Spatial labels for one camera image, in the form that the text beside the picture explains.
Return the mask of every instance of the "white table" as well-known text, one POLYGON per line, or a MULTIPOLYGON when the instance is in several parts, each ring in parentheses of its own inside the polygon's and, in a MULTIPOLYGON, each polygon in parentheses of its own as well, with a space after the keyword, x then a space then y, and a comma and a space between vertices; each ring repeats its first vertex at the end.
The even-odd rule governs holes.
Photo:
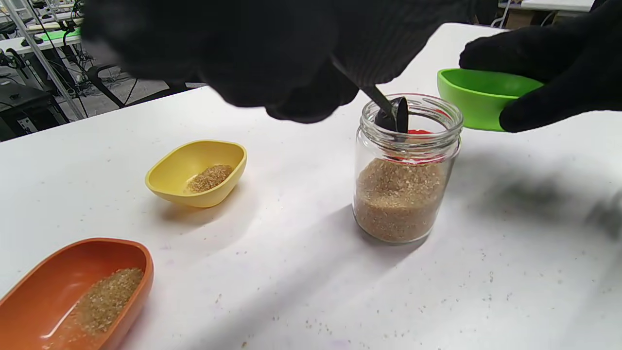
POLYGON ((590 12, 594 0, 524 0, 521 9, 590 12))
MULTIPOLYGON (((495 32, 442 26, 382 90, 437 94, 436 71, 495 32)), ((622 347, 622 247, 583 223, 622 186, 622 115, 465 130, 433 234, 413 251, 369 243, 352 217, 366 101, 298 125, 206 87, 1 143, 0 295, 67 244, 120 237, 149 248, 156 275, 121 350, 622 347), (151 194, 147 170, 199 139, 247 147, 231 197, 183 210, 151 194)))

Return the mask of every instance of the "green bowl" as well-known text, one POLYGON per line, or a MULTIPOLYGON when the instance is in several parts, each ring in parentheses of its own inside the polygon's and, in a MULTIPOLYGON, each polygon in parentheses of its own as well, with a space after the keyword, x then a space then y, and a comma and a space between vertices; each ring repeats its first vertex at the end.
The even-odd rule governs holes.
POLYGON ((439 71, 437 85, 440 97, 462 111, 465 127, 490 131, 504 131, 499 114, 508 103, 543 86, 520 75, 468 69, 439 71))

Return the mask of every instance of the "floor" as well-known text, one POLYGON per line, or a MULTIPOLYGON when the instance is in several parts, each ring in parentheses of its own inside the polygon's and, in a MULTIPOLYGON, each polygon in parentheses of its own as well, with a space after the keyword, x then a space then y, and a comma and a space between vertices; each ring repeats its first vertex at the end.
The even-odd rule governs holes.
MULTIPOLYGON (((79 80, 80 74, 78 67, 70 64, 69 68, 75 69, 75 73, 74 71, 72 71, 72 74, 74 75, 75 80, 79 80)), ((0 75, 6 74, 9 74, 9 78, 0 78, 0 82, 13 79, 19 83, 23 83, 23 80, 20 78, 20 76, 18 76, 17 72, 14 69, 11 69, 9 67, 0 67, 0 75)), ((102 71, 100 73, 100 77, 104 78, 104 84, 121 101, 125 101, 127 99, 128 94, 132 89, 135 81, 134 78, 132 78, 126 72, 122 72, 121 69, 118 67, 102 71)), ((204 84, 197 83, 187 84, 187 86, 189 87, 200 87, 203 85, 204 84)), ((134 90, 132 91, 131 96, 129 97, 128 103, 139 98, 146 97, 152 93, 165 90, 166 88, 168 88, 168 86, 161 81, 138 80, 136 86, 134 87, 134 90)), ((92 85, 83 90, 83 94, 81 94, 80 99, 84 104, 88 116, 100 115, 102 113, 118 109, 117 105, 115 105, 108 97, 103 95, 97 88, 92 85)), ((57 97, 57 101, 65 112, 67 118, 72 121, 76 120, 76 117, 73 114, 71 108, 68 106, 67 102, 65 102, 62 97, 57 97)), ((76 103, 78 108, 81 109, 80 101, 77 98, 74 98, 73 101, 76 103)))

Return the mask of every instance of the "brown sugar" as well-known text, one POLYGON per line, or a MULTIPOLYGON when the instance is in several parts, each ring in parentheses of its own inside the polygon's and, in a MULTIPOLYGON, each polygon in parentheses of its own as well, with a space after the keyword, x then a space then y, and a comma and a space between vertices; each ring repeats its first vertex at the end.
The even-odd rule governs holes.
POLYGON ((356 182, 354 213, 368 234, 411 242, 432 228, 446 183, 443 164, 372 160, 356 182))
POLYGON ((220 185, 233 172, 229 165, 210 166, 188 182, 187 191, 190 193, 205 192, 220 185))
POLYGON ((139 268, 127 268, 95 283, 73 309, 75 322, 87 334, 105 333, 138 288, 142 275, 139 268))

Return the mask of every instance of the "black glove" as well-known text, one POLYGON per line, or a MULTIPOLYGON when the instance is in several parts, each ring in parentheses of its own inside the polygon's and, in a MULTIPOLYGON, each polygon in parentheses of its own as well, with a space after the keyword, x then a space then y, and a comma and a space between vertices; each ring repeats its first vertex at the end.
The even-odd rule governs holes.
POLYGON ((137 78, 199 76, 228 103, 313 123, 358 92, 331 54, 361 86, 388 82, 474 1, 191 0, 181 17, 163 0, 89 0, 81 34, 137 78))
POLYGON ((466 45, 465 69, 522 75, 545 85, 506 106, 501 127, 518 132, 594 110, 622 110, 622 0, 546 27, 466 45))

